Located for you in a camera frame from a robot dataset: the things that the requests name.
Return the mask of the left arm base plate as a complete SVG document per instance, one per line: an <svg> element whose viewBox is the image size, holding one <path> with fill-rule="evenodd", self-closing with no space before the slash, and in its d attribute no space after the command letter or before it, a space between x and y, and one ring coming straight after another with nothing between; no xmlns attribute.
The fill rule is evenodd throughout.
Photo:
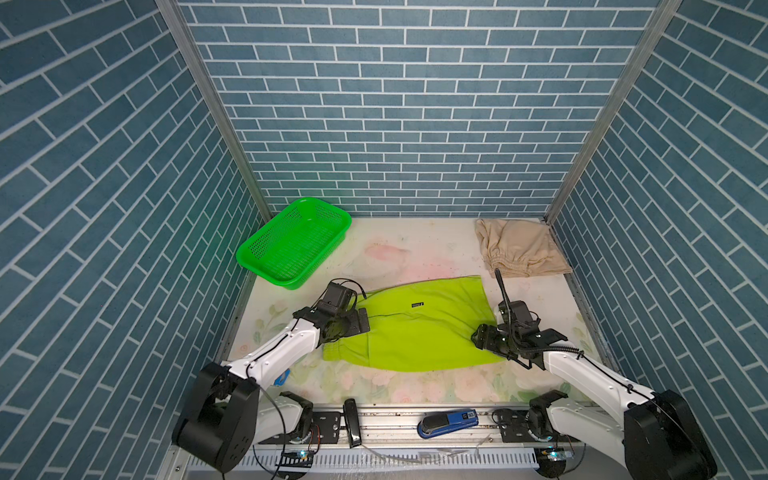
<svg viewBox="0 0 768 480"><path fill-rule="evenodd" d="M297 427L288 433L289 444L337 444L342 430L342 414L333 411L316 411L310 420L301 420Z"/></svg>

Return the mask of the beige drawstring shorts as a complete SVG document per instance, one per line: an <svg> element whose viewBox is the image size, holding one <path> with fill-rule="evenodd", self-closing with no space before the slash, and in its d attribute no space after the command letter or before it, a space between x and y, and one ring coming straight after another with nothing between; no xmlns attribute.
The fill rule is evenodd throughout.
<svg viewBox="0 0 768 480"><path fill-rule="evenodd" d="M475 234L488 270L504 278L565 275L572 272L551 229L529 220L478 219Z"/></svg>

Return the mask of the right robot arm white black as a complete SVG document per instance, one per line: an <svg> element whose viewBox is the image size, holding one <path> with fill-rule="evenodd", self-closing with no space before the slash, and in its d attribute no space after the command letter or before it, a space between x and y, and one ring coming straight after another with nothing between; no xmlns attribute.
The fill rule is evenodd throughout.
<svg viewBox="0 0 768 480"><path fill-rule="evenodd" d="M529 403L528 434L540 442L575 438L626 468L634 479L712 479L718 467L686 400L654 391L599 364L554 329L542 330L522 301L503 299L502 323L472 334L476 348L538 367L586 395L583 406L560 390Z"/></svg>

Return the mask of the green plastic basket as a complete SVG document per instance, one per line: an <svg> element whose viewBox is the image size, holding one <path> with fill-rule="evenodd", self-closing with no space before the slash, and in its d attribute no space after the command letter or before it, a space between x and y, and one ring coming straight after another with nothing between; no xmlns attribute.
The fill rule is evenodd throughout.
<svg viewBox="0 0 768 480"><path fill-rule="evenodd" d="M267 282L296 290L343 242L351 224L351 216L336 206L299 199L249 237L236 259Z"/></svg>

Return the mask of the lime green shorts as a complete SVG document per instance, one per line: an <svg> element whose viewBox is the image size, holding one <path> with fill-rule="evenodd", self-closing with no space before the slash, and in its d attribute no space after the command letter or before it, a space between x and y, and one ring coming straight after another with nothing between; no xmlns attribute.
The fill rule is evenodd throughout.
<svg viewBox="0 0 768 480"><path fill-rule="evenodd" d="M436 279L370 293L358 303L370 331L323 346L325 361L396 372L429 372L499 363L471 336L496 325L479 276Z"/></svg>

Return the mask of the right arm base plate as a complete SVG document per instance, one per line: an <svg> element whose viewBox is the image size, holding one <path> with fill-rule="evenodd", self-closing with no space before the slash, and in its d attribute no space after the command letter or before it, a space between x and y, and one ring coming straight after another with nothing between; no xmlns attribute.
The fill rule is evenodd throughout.
<svg viewBox="0 0 768 480"><path fill-rule="evenodd" d="M491 420L499 428L502 440L505 443L537 442L541 444L554 444L557 441L580 443L580 440L575 437L557 432L552 426L548 415L537 409L512 410L501 408L492 412Z"/></svg>

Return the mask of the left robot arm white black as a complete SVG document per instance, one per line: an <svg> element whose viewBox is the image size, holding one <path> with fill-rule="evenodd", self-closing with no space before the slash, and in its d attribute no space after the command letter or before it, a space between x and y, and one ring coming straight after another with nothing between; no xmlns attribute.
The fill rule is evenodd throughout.
<svg viewBox="0 0 768 480"><path fill-rule="evenodd" d="M271 396L267 390L320 347L369 332L367 312L357 304L366 296L358 282L333 279L264 345L227 364L206 365L187 395L173 444L226 474L264 440L318 443L312 403L291 392Z"/></svg>

